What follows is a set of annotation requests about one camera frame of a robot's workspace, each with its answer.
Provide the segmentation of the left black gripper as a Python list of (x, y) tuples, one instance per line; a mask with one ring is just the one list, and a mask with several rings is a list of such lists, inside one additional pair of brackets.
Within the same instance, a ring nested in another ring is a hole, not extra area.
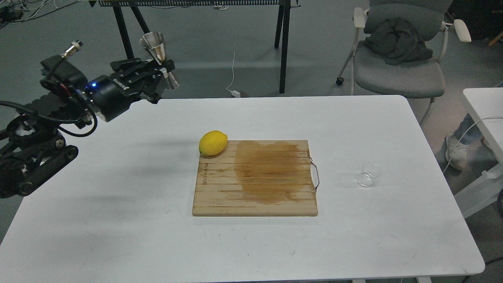
[(113, 61), (111, 75), (101, 75), (88, 82), (83, 95), (102, 120), (110, 122), (142, 99), (158, 103), (166, 88), (175, 88), (174, 61), (162, 63), (139, 58)]

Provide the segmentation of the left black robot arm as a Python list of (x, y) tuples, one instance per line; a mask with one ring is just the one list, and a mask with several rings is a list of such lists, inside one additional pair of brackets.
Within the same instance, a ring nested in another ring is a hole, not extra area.
[(142, 99), (157, 104), (166, 89), (178, 88), (174, 61), (167, 58), (163, 34), (150, 32), (140, 45), (151, 59), (111, 63), (111, 75), (89, 81), (68, 62), (81, 50), (77, 40), (65, 52), (41, 62), (41, 86), (48, 94), (22, 105), (2, 101), (18, 116), (1, 130), (1, 197), (26, 197), (72, 162), (79, 153), (63, 134), (87, 137), (97, 119), (110, 122)]

